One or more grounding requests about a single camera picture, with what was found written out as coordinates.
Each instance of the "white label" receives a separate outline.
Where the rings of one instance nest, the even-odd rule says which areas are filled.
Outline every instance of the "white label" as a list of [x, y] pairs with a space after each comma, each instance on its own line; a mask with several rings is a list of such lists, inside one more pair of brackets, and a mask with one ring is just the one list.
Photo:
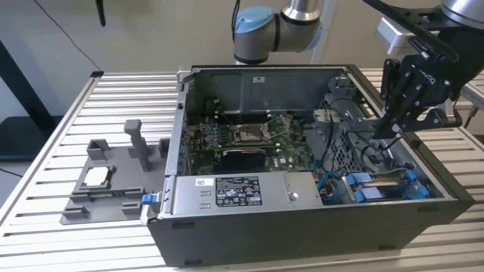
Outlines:
[[195, 186], [213, 186], [213, 179], [212, 178], [196, 178], [195, 179]]
[[253, 83], [264, 83], [265, 82], [265, 77], [263, 77], [263, 76], [255, 76], [252, 78], [252, 82]]

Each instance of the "barcode sticker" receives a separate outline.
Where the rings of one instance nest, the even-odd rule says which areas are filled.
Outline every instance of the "barcode sticker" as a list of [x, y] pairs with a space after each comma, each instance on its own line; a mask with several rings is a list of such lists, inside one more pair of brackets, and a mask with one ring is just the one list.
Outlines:
[[212, 178], [196, 178], [195, 179], [195, 186], [213, 186], [213, 179]]

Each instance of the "black cable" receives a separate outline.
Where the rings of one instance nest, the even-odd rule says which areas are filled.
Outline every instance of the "black cable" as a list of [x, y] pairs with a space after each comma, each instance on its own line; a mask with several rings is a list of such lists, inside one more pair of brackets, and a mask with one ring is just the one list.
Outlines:
[[360, 157], [361, 157], [361, 161], [364, 162], [364, 153], [365, 153], [365, 151], [369, 149], [369, 148], [372, 148], [372, 149], [375, 149], [376, 151], [380, 151], [380, 153], [383, 153], [385, 150], [388, 150], [395, 144], [396, 144], [396, 142], [401, 139], [403, 137], [397, 137], [397, 138], [395, 138], [395, 140], [389, 143], [389, 145], [387, 146], [387, 147], [379, 147], [379, 148], [375, 148], [375, 146], [372, 146], [372, 145], [367, 145], [365, 147], [364, 147], [364, 149], [361, 149], [361, 154], [360, 154]]
[[325, 150], [324, 150], [323, 155], [321, 155], [321, 157], [320, 157], [320, 167], [321, 167], [321, 169], [323, 169], [323, 171], [324, 171], [325, 173], [332, 172], [332, 171], [328, 171], [328, 170], [324, 168], [324, 160], [325, 160], [325, 156], [328, 155], [328, 152], [329, 152], [331, 141], [333, 140], [333, 132], [335, 132], [335, 120], [333, 120], [333, 115], [331, 114], [331, 110], [332, 110], [331, 106], [332, 106], [332, 104], [333, 104], [336, 101], [340, 101], [340, 100], [347, 100], [347, 101], [355, 102], [355, 103], [357, 104], [357, 102], [356, 102], [356, 101], [353, 101], [353, 100], [351, 100], [351, 99], [348, 99], [348, 98], [337, 98], [337, 99], [335, 99], [335, 100], [329, 103], [329, 105], [328, 105], [329, 123], [331, 123], [331, 124], [329, 124], [329, 135], [328, 135], [328, 141], [327, 141], [327, 143], [325, 143]]
[[92, 65], [96, 67], [97, 71], [100, 71], [99, 66], [96, 65], [96, 63], [92, 61], [92, 59], [89, 58], [89, 56], [84, 53], [84, 51], [79, 48], [79, 46], [76, 45], [73, 39], [71, 38], [69, 34], [67, 34], [65, 30], [63, 29], [63, 27], [59, 25], [59, 23], [56, 22], [56, 20], [52, 18], [52, 16], [49, 15], [49, 13], [47, 12], [47, 10], [44, 9], [44, 7], [39, 4], [37, 0], [33, 0], [33, 2], [37, 4], [39, 8], [43, 10], [43, 12], [45, 13], [47, 17], [49, 17], [51, 21], [55, 23], [55, 25], [59, 27], [59, 29], [63, 31], [64, 35], [67, 36], [67, 38], [71, 40], [72, 45], [75, 46], [75, 48], [77, 48], [77, 50], [81, 52], [81, 54], [87, 57], [87, 59], [91, 61]]
[[325, 150], [323, 152], [323, 155], [320, 157], [320, 167], [323, 169], [323, 171], [325, 173], [329, 173], [331, 171], [328, 171], [325, 168], [324, 168], [324, 160], [325, 160], [325, 156], [328, 155], [328, 152], [329, 152], [329, 147], [331, 147], [331, 141], [333, 140], [333, 132], [335, 132], [335, 121], [333, 121], [333, 115], [331, 114], [329, 112], [329, 135], [328, 135], [328, 141], [325, 143]]
[[465, 124], [464, 124], [464, 128], [467, 129], [468, 126], [471, 125], [471, 121], [472, 121], [472, 117], [469, 116], [468, 119], [465, 120]]
[[403, 139], [403, 137], [395, 138], [395, 140], [391, 142], [391, 144], [387, 147], [379, 148], [379, 150], [381, 150], [381, 151], [388, 150], [392, 147], [392, 145], [395, 145], [396, 142], [400, 141], [401, 139]]
[[465, 129], [467, 129], [467, 128], [468, 128], [468, 126], [471, 125], [472, 118], [476, 116], [477, 111], [479, 111], [479, 107], [472, 106], [471, 112], [469, 112], [469, 114], [468, 114], [468, 119], [465, 120], [465, 124], [464, 124], [464, 128], [465, 128]]
[[7, 174], [11, 174], [11, 175], [13, 175], [13, 176], [23, 177], [23, 175], [20, 175], [20, 174], [17, 174], [17, 173], [13, 173], [13, 172], [11, 172], [11, 171], [8, 171], [8, 170], [3, 169], [3, 168], [0, 168], [0, 171], [1, 171], [1, 172], [4, 172], [4, 173], [7, 173]]
[[236, 0], [232, 12], [232, 41], [235, 41], [235, 21], [237, 20], [239, 9], [240, 9], [240, 0]]

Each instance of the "cable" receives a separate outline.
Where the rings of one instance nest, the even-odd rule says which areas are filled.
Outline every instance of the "cable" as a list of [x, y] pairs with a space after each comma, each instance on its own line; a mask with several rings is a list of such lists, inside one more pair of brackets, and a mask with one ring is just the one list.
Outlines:
[[320, 191], [323, 189], [323, 185], [324, 185], [324, 180], [329, 177], [329, 176], [333, 176], [335, 173], [332, 172], [328, 172], [323, 175], [323, 177], [320, 178], [319, 180], [319, 183], [317, 183], [317, 191]]
[[365, 153], [365, 151], [369, 149], [369, 148], [372, 148], [372, 149], [375, 149], [376, 151], [379, 151], [383, 155], [384, 155], [384, 153], [383, 153], [383, 151], [385, 151], [385, 150], [388, 150], [395, 144], [396, 144], [396, 142], [397, 141], [400, 141], [403, 139], [403, 137], [397, 137], [397, 138], [395, 138], [395, 140], [389, 143], [389, 145], [387, 146], [387, 147], [379, 147], [379, 148], [375, 148], [375, 146], [372, 146], [372, 145], [367, 145], [365, 147], [364, 147], [364, 149], [361, 150], [361, 155], [360, 155], [360, 157], [361, 157], [361, 161], [364, 162], [364, 153]]
[[388, 175], [388, 174], [391, 174], [391, 173], [393, 173], [393, 172], [397, 172], [397, 171], [401, 171], [401, 170], [408, 170], [405, 167], [401, 167], [401, 168], [396, 168], [396, 169], [393, 169], [393, 170], [391, 170], [391, 171], [388, 171], [388, 172], [383, 172], [383, 173], [372, 173], [371, 175], [372, 176], [377, 176], [377, 175]]
[[476, 116], [477, 111], [479, 111], [479, 107], [477, 106], [472, 106], [472, 109], [471, 109], [469, 114], [468, 114], [468, 119], [465, 120], [465, 124], [464, 124], [464, 128], [465, 129], [468, 128], [468, 126], [471, 124], [471, 120]]
[[232, 12], [232, 41], [235, 41], [235, 21], [237, 20], [239, 9], [240, 9], [240, 0], [236, 0]]
[[325, 142], [325, 150], [323, 152], [323, 155], [320, 157], [320, 167], [323, 169], [323, 171], [325, 173], [329, 173], [329, 171], [324, 168], [324, 160], [325, 160], [325, 156], [328, 155], [328, 152], [329, 152], [329, 147], [331, 147], [331, 141], [333, 140], [333, 132], [335, 132], [335, 121], [333, 121], [333, 115], [331, 114], [331, 111], [329, 112], [329, 135], [328, 135], [328, 141]]
[[403, 137], [395, 138], [395, 140], [391, 142], [391, 144], [387, 147], [379, 148], [379, 150], [381, 150], [381, 151], [388, 150], [396, 144], [396, 142], [400, 141], [401, 139], [403, 139]]
[[8, 170], [3, 169], [3, 168], [0, 168], [0, 171], [1, 171], [1, 172], [4, 172], [4, 173], [7, 173], [7, 174], [11, 174], [11, 175], [13, 175], [13, 176], [23, 177], [23, 175], [20, 175], [20, 174], [17, 174], [17, 173], [13, 173], [13, 172], [11, 172], [11, 171], [8, 171]]
[[63, 27], [59, 25], [59, 23], [56, 22], [56, 20], [52, 18], [52, 16], [49, 15], [49, 13], [47, 12], [47, 10], [44, 9], [44, 7], [39, 4], [37, 0], [33, 0], [33, 2], [37, 4], [39, 8], [43, 10], [43, 12], [45, 13], [47, 17], [49, 17], [51, 21], [55, 23], [55, 25], [59, 27], [59, 29], [63, 31], [63, 33], [65, 34], [67, 38], [71, 40], [72, 45], [75, 46], [75, 48], [81, 52], [81, 54], [87, 57], [87, 59], [91, 61], [92, 65], [96, 67], [97, 71], [100, 71], [100, 68], [97, 66], [97, 64], [92, 61], [92, 59], [89, 58], [89, 56], [84, 53], [84, 51], [79, 48], [79, 46], [76, 45], [73, 39], [71, 38], [69, 34], [67, 34], [65, 30], [63, 29]]
[[331, 122], [331, 124], [329, 124], [329, 135], [328, 135], [328, 141], [325, 143], [325, 150], [324, 150], [323, 155], [320, 157], [320, 167], [321, 167], [323, 171], [327, 172], [327, 173], [329, 171], [324, 168], [324, 160], [325, 160], [325, 156], [328, 155], [328, 152], [329, 152], [331, 141], [333, 140], [333, 132], [335, 132], [335, 120], [333, 120], [333, 115], [331, 114], [331, 110], [332, 110], [331, 106], [336, 101], [340, 101], [340, 100], [347, 100], [347, 101], [351, 101], [351, 102], [356, 103], [356, 101], [353, 101], [353, 100], [351, 100], [348, 98], [337, 98], [328, 105], [329, 122]]

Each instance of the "gray plastic part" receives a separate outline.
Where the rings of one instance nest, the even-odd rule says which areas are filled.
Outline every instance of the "gray plastic part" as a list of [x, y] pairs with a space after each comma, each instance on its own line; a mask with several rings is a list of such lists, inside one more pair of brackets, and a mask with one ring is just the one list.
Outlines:
[[143, 171], [151, 171], [151, 162], [149, 162], [149, 150], [145, 144], [145, 140], [141, 137], [141, 121], [136, 120], [127, 120], [124, 123], [124, 132], [131, 136], [131, 143], [133, 147], [129, 149], [129, 155], [132, 158], [139, 159], [139, 163], [141, 164]]
[[63, 211], [63, 216], [68, 219], [85, 219], [89, 217], [89, 212], [84, 206], [73, 206]]
[[121, 210], [124, 215], [127, 216], [129, 215], [139, 216], [141, 211], [141, 203], [139, 201], [124, 202]]
[[92, 160], [105, 160], [104, 152], [108, 150], [109, 150], [109, 145], [105, 139], [91, 140], [87, 152]]
[[[75, 190], [72, 191], [71, 200], [65, 206], [68, 209], [83, 205], [89, 213], [87, 218], [73, 218], [69, 215], [60, 219], [61, 224], [99, 223], [109, 221], [137, 220], [140, 212], [128, 212], [123, 210], [123, 203], [140, 202], [144, 193], [156, 193], [164, 188], [165, 159], [160, 157], [159, 146], [148, 146], [149, 161], [152, 170], [144, 172], [137, 159], [132, 159], [128, 153], [128, 147], [113, 147], [105, 152], [107, 161], [92, 161], [88, 159], [80, 174]], [[112, 167], [116, 171], [111, 175], [109, 190], [113, 193], [124, 192], [121, 196], [108, 197], [103, 195], [88, 195], [85, 190], [79, 190], [83, 184], [85, 174], [92, 167]]]

